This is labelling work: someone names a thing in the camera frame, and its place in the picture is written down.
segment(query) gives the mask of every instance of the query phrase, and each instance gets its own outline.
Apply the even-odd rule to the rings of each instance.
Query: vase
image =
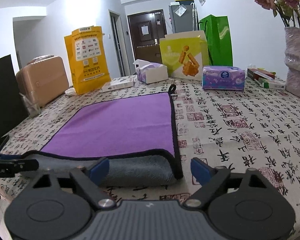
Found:
[[[286,50],[284,63],[289,68],[286,90],[300,97],[300,29],[286,27]]]

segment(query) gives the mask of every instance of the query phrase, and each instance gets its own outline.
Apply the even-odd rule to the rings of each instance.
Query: wall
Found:
[[[195,2],[199,19],[210,14],[228,16],[234,66],[246,68],[254,64],[286,78],[285,32],[279,16],[274,18],[271,10],[263,9],[254,0],[207,0],[203,6],[199,0]]]
[[[39,21],[40,20],[24,20],[13,22],[14,42],[16,51],[19,51],[21,67],[26,66],[30,60],[38,56],[35,50],[32,50],[32,47],[28,48],[28,46],[24,46],[24,42]]]
[[[127,22],[128,22],[128,15],[163,9],[163,14],[166,21],[166,27],[167,27],[167,34],[171,34],[172,26],[169,20],[170,19],[169,5],[171,2],[175,2],[175,0],[142,0],[142,1],[125,3],[124,8],[127,15]],[[132,50],[133,47],[132,47],[131,35],[130,35],[129,47]]]
[[[0,58],[11,54],[14,72],[19,71],[13,38],[13,18],[44,17],[45,7],[25,6],[0,9]]]
[[[115,56],[109,10],[125,18],[125,11],[120,0],[56,0],[47,6],[47,17],[35,24],[29,35],[24,39],[23,50],[31,51],[32,55],[53,54],[61,56],[65,64],[68,80],[71,81],[69,61],[64,37],[80,27],[102,26],[103,44],[110,76],[119,77],[120,71]],[[128,31],[126,21],[122,21],[124,33]],[[125,35],[128,60],[134,69],[130,40]]]

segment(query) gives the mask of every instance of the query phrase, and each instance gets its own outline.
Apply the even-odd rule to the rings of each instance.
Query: refrigerator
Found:
[[[173,33],[192,31],[192,5],[182,5],[186,8],[183,15],[179,16],[175,13],[179,9],[179,5],[170,5],[169,12]]]

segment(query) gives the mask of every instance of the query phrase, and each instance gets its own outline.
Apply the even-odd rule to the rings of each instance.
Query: green gift box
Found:
[[[233,66],[231,35],[227,16],[209,15],[199,22],[206,34],[212,66]]]

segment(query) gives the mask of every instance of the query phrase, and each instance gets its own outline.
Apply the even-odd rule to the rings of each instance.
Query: purple tissue package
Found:
[[[244,90],[244,70],[237,67],[205,66],[202,88],[215,90]]]

